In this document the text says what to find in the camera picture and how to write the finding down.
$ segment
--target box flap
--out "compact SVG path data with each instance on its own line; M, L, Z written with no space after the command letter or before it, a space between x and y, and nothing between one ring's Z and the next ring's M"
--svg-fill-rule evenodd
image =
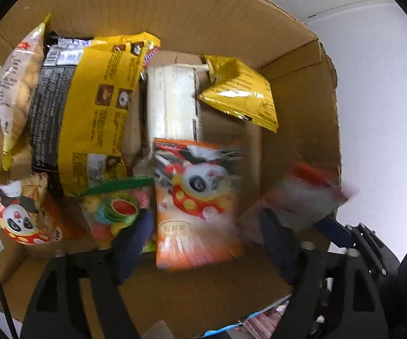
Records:
M45 258L27 257L3 285L10 313L15 320L23 321L29 300L48 261Z
M24 246L0 230L4 249L0 252L0 281L4 284L26 258Z
M340 176L334 67L322 51L318 64L271 80L279 120L276 134L263 130L262 191L302 160Z
M15 46L48 13L64 36L148 31L164 49L233 56L256 69L316 38L267 0L18 0L0 33Z
M287 53L260 70L269 81L321 61L321 47L317 39Z

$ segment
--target cardboard package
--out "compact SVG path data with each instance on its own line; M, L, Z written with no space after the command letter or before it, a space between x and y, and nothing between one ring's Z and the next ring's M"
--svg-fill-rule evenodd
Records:
M48 13L50 30L62 36L111 36L147 31L166 51L237 57L270 81L277 133L204 109L204 140L224 144L244 140L246 179L243 203L268 190L296 159L339 174L340 152L334 67L304 24L267 0L18 0L0 22L0 63ZM7 173L1 167L0 183ZM307 230L301 238L320 249L328 241ZM1 232L0 278L15 319L23 321L35 285L48 260ZM71 252L89 250L78 243ZM152 261L141 262L120 287L139 332L163 320L176 338L247 317L291 288L279 277L263 250L225 264L170 273ZM94 338L102 333L90 282L81 280L83 305Z

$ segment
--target barcode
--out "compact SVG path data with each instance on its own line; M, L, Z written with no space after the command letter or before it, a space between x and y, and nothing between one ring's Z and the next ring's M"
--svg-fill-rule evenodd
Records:
M52 46L47 53L47 58L43 62L44 66L56 66L57 56L62 49L61 46Z
M88 175L89 175L89 180L90 181L97 181L97 182L102 182L103 181L103 174L102 172L105 170L104 165L102 162L98 161L97 162L97 167L98 168L92 168L88 167Z

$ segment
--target yellow snack bag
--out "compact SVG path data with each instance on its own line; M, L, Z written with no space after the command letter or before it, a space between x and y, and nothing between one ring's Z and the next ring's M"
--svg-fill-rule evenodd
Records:
M146 32L59 38L30 108L32 168L58 173L66 195L125 178L121 148L133 91L159 46Z
M207 56L211 87L199 99L229 115L277 131L269 82L237 58Z

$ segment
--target snack bag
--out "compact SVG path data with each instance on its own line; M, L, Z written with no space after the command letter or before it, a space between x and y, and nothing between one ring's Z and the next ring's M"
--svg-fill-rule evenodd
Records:
M94 240L112 240L133 224L139 209L150 206L151 177L115 180L91 188L81 195L81 209Z
M32 168L58 174L66 195L125 178L121 151L133 91L159 45L145 32L59 38L29 112Z
M84 232L62 218L47 193L48 175L35 173L27 179L0 185L0 225L21 244L43 244L80 238Z
M156 265L184 269L241 254L235 226L238 146L154 141Z
M306 163L295 162L290 173L240 216L246 242L263 244L260 212L271 208L281 225L299 232L342 206L352 192L337 179Z
M12 164L12 149L28 120L31 97L43 62L43 39L50 14L18 44L7 58L0 78L0 126L3 168Z
M205 56L205 59L212 85L198 98L222 112L277 132L269 82L237 58Z

